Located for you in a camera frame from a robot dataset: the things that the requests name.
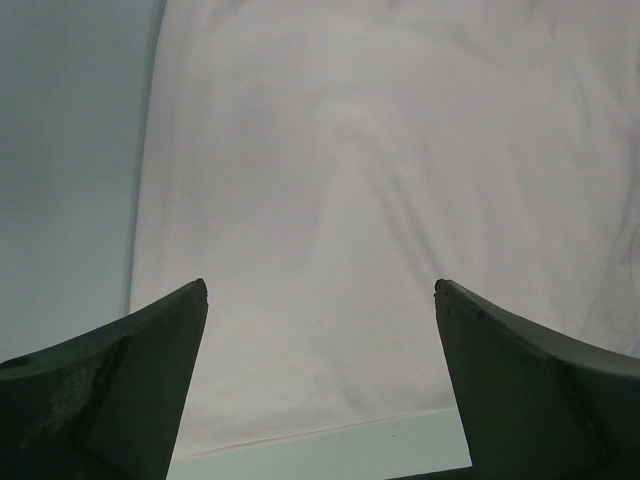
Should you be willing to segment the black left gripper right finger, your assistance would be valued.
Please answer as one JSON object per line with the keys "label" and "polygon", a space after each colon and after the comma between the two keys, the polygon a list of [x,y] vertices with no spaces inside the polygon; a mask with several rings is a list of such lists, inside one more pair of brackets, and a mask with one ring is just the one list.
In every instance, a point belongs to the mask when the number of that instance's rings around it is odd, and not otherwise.
{"label": "black left gripper right finger", "polygon": [[636,479],[639,361],[435,284],[471,464],[437,479]]}

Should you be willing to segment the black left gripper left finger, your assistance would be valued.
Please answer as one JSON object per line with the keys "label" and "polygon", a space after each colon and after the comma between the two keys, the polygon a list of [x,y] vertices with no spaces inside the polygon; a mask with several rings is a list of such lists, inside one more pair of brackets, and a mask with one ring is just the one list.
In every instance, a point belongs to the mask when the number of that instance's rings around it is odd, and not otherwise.
{"label": "black left gripper left finger", "polygon": [[207,310],[198,279],[3,362],[2,478],[166,478]]}

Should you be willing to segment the white t shirt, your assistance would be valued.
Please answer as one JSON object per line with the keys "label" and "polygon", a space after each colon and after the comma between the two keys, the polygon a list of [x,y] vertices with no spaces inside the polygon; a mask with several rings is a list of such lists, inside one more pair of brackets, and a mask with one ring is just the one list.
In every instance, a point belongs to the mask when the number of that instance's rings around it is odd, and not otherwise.
{"label": "white t shirt", "polygon": [[635,1],[170,1],[131,306],[201,278],[189,459],[450,410],[451,279],[639,342]]}

